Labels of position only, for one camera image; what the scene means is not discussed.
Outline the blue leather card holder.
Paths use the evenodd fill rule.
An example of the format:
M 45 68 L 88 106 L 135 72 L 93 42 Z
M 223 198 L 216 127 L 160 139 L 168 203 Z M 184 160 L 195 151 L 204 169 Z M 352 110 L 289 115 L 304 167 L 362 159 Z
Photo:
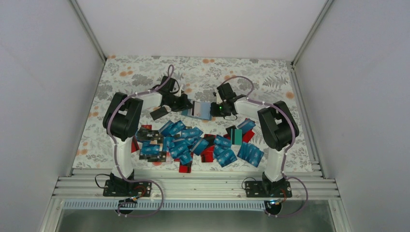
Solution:
M 182 116 L 187 116 L 200 120 L 212 120 L 211 103 L 202 101 L 190 101 L 192 103 L 192 108 L 182 111 Z

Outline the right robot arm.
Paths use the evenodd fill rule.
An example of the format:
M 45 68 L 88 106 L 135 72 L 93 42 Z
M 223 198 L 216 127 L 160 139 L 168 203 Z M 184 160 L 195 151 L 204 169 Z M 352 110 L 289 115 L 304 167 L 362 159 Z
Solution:
M 217 102 L 211 104 L 214 117 L 244 115 L 258 120 L 263 139 L 269 147 L 267 165 L 263 172 L 262 191 L 268 197 L 280 191 L 286 181 L 284 165 L 287 151 L 299 135 L 299 128 L 284 101 L 267 103 L 234 93 L 229 83 L 217 87 Z

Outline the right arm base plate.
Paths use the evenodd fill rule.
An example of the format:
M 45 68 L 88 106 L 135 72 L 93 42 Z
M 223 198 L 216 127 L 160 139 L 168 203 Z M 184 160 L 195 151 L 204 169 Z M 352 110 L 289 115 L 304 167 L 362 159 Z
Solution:
M 245 193 L 248 198 L 290 198 L 293 196 L 289 181 L 277 182 L 245 181 Z

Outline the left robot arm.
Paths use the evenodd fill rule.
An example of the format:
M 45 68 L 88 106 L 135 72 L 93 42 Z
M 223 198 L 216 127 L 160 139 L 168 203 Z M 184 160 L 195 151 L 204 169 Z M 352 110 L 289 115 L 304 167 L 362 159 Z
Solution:
M 119 179 L 115 189 L 123 196 L 134 191 L 131 142 L 137 133 L 141 112 L 157 106 L 168 106 L 172 112 L 193 107 L 185 93 L 172 91 L 175 83 L 176 80 L 168 75 L 152 89 L 130 95 L 117 92 L 112 97 L 102 124 L 113 144 L 115 165 L 111 178 Z

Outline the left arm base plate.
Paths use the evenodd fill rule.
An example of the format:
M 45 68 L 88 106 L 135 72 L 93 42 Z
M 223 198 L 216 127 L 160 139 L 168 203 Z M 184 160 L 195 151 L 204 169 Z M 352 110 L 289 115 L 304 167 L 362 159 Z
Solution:
M 152 183 L 135 182 L 124 180 L 107 180 L 103 189 L 104 197 L 150 197 Z

